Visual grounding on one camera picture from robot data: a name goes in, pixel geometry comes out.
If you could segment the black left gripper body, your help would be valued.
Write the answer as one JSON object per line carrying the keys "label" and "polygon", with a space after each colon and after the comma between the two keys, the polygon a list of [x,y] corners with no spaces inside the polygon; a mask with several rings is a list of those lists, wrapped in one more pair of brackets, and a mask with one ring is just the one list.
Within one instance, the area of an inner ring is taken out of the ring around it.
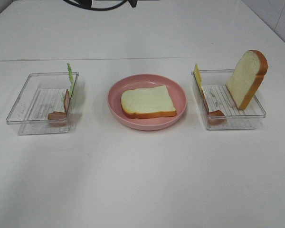
{"label": "black left gripper body", "polygon": [[136,7],[138,0],[129,0],[129,3],[132,7]]}

